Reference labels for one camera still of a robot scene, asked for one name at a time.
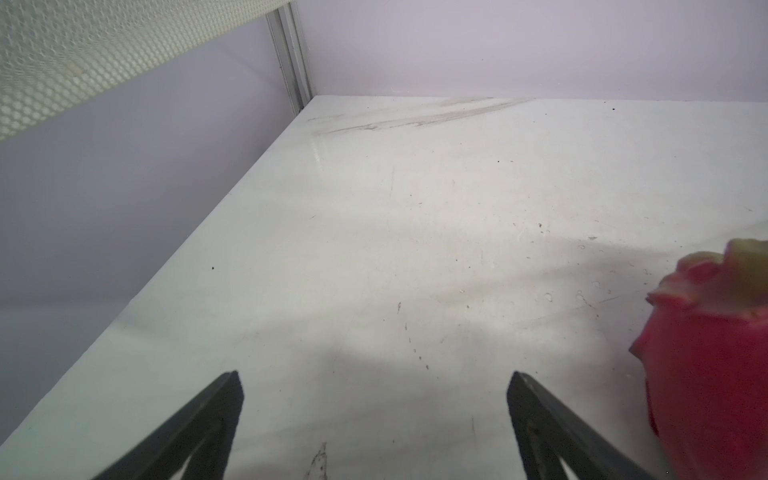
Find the pink dragon fruit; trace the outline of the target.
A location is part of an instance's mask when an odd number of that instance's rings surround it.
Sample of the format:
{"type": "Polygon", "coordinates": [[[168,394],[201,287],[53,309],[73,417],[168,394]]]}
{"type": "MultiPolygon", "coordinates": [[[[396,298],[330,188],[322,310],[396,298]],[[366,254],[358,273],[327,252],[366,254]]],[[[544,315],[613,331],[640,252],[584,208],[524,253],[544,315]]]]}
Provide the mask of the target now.
{"type": "Polygon", "coordinates": [[[647,301],[629,350],[671,469],[680,479],[766,478],[766,241],[681,257],[647,301]]]}

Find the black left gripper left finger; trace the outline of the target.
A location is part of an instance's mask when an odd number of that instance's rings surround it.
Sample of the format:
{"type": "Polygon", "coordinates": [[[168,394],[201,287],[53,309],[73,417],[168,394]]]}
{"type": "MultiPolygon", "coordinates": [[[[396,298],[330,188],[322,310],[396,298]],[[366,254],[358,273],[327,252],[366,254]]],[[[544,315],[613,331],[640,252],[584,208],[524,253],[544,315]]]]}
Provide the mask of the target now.
{"type": "Polygon", "coordinates": [[[243,403],[239,373],[221,374],[96,477],[222,479],[243,403]]]}

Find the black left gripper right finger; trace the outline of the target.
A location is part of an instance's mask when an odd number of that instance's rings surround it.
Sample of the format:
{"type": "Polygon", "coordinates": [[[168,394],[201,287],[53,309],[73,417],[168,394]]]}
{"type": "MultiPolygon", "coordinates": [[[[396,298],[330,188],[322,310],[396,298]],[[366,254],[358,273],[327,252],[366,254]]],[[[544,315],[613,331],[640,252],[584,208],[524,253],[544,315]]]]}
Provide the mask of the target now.
{"type": "Polygon", "coordinates": [[[514,372],[506,400],[527,478],[653,479],[531,375],[514,372]]]}

